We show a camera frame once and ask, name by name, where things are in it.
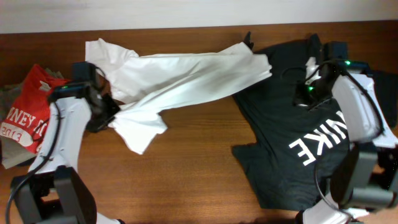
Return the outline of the white t-shirt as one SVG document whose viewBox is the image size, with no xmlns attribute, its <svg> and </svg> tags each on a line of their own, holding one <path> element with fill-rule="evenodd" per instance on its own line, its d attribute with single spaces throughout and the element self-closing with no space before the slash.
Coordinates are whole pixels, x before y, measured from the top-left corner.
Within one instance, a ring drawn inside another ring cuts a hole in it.
<svg viewBox="0 0 398 224">
<path fill-rule="evenodd" d="M 122 103 L 109 127 L 137 154 L 167 130 L 161 111 L 219 100 L 272 75 L 267 56 L 244 42 L 220 52 L 140 56 L 98 39 L 85 43 L 85 59 L 104 72 L 112 98 Z"/>
</svg>

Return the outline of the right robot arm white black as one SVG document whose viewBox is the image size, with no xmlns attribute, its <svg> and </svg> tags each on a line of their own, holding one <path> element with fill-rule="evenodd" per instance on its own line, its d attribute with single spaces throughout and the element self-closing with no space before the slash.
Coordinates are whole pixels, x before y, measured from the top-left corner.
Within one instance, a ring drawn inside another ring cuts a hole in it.
<svg viewBox="0 0 398 224">
<path fill-rule="evenodd" d="M 297 82 L 293 104 L 309 111 L 336 100 L 345 117 L 351 149 L 331 175 L 330 191 L 296 223 L 357 223 L 359 217 L 397 206 L 397 137 L 374 92 L 374 81 L 354 62 L 310 57 Z"/>
</svg>

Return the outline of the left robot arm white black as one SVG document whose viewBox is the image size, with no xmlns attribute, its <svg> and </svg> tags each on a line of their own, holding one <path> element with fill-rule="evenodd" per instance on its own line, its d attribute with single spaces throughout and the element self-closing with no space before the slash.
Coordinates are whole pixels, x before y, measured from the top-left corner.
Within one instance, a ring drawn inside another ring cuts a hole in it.
<svg viewBox="0 0 398 224">
<path fill-rule="evenodd" d="M 73 64 L 73 80 L 47 98 L 50 118 L 43 145 L 26 175 L 12 179 L 5 221 L 14 204 L 23 223 L 122 223 L 97 211 L 94 196 L 78 175 L 85 131 L 97 133 L 120 108 L 104 93 L 105 72 L 89 62 Z"/>
</svg>

